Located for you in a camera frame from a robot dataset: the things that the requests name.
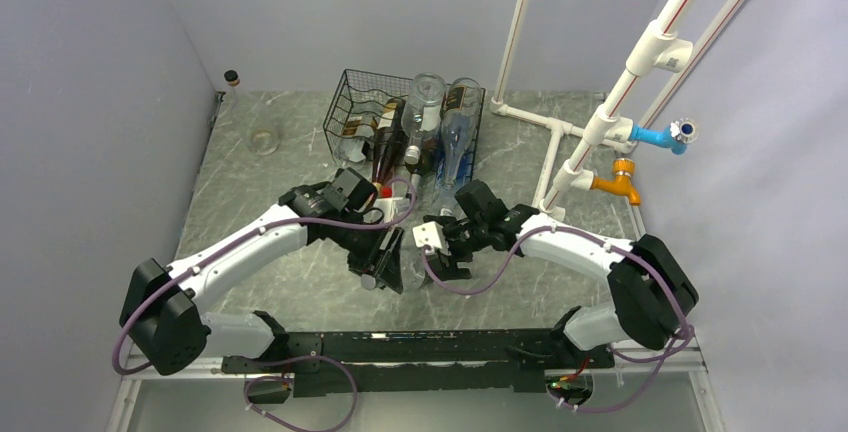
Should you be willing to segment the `clear bottle silver cap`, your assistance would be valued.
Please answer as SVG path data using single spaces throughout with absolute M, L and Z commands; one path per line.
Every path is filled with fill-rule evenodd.
M 424 272 L 421 270 L 419 265 L 418 252 L 414 247 L 404 247 L 401 249 L 401 264 L 402 264 L 402 277 L 403 277 L 403 285 L 404 291 L 403 293 L 410 293 L 421 288 L 426 279 L 424 278 Z M 377 287 L 374 276 L 368 274 L 360 275 L 360 285 L 365 290 L 389 290 L 389 289 L 379 289 Z

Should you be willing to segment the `clear bottle dark neck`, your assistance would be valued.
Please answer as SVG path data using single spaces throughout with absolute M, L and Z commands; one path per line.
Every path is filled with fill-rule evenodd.
M 420 73 L 413 78 L 401 120 L 408 145 L 406 165 L 420 161 L 425 143 L 439 131 L 441 110 L 447 92 L 444 79 L 435 73 Z

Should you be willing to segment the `clear bottle blue medallion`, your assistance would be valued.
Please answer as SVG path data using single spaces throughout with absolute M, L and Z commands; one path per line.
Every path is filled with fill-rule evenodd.
M 223 77 L 229 86 L 227 112 L 245 145 L 258 156 L 274 153 L 280 145 L 280 136 L 267 103 L 258 93 L 247 89 L 236 70 L 226 70 Z

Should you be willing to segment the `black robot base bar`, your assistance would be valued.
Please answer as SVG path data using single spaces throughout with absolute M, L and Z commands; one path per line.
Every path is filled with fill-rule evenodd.
M 546 328 L 291 332 L 262 358 L 227 356 L 228 375 L 282 374 L 297 398 L 349 392 L 510 389 L 543 393 L 558 372 L 610 369 L 605 346 L 581 351 Z

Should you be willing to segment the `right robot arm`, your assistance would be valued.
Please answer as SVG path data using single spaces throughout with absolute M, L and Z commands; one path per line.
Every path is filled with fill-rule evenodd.
M 608 301 L 567 312 L 553 328 L 551 353 L 574 367 L 589 351 L 632 340 L 662 350 L 692 334 L 687 316 L 699 295 L 682 267 L 656 236 L 637 240 L 598 235 L 567 225 L 525 204 L 507 207 L 488 185 L 474 180 L 458 190 L 465 216 L 428 216 L 413 230 L 430 278 L 445 286 L 463 280 L 464 264 L 491 248 L 508 257 L 545 260 L 606 286 Z

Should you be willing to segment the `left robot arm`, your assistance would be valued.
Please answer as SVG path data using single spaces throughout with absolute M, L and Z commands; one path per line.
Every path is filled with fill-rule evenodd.
M 401 223 L 408 211 L 366 221 L 378 190 L 341 168 L 330 181 L 300 185 L 237 232 L 193 255 L 133 271 L 119 315 L 112 367 L 131 375 L 149 367 L 168 376 L 200 357 L 234 357 L 272 372 L 293 355 L 290 335 L 270 314 L 211 312 L 229 290 L 272 262 L 318 241 L 347 253 L 347 269 L 378 289 L 403 290 Z

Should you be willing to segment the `lower bottle silver cap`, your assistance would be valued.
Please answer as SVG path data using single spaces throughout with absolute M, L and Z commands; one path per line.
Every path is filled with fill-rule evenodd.
M 410 182 L 417 195 L 421 194 L 421 181 L 433 172 L 441 159 L 442 147 L 437 139 L 429 140 L 422 145 L 419 160 L 414 165 L 407 165 Z

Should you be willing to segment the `dark wine bottle gold cap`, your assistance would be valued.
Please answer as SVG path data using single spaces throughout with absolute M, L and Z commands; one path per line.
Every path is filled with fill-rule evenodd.
M 405 142 L 402 118 L 406 101 L 391 98 L 383 106 L 372 148 L 371 182 L 381 191 L 391 176 L 401 146 Z

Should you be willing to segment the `lower bottle black gold cap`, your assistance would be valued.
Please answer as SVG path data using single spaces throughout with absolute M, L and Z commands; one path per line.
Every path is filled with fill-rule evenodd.
M 377 115 L 373 112 L 352 114 L 344 123 L 339 134 L 334 157 L 338 160 L 361 163 L 368 158 L 371 141 L 377 127 Z

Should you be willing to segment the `blue tinted clear bottle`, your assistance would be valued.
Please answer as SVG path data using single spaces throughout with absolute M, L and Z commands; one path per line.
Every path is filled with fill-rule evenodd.
M 440 216 L 455 215 L 454 193 L 459 188 L 462 159 L 477 128 L 477 109 L 482 98 L 481 86 L 472 78 L 458 78 L 449 87 L 440 132 L 442 180 L 434 202 L 435 212 Z

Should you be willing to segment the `orange faucet tap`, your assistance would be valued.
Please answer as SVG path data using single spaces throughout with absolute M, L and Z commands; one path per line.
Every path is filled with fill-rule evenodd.
M 639 207 L 642 204 L 642 199 L 633 183 L 635 166 L 635 162 L 629 158 L 615 159 L 611 167 L 612 179 L 606 180 L 595 176 L 590 189 L 625 197 L 631 206 Z

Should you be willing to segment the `blue faucet tap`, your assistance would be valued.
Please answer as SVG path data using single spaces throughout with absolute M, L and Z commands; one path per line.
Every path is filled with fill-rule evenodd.
M 651 130 L 634 125 L 628 140 L 668 149 L 674 155 L 683 155 L 697 137 L 697 124 L 689 118 L 681 118 L 671 122 L 662 130 Z

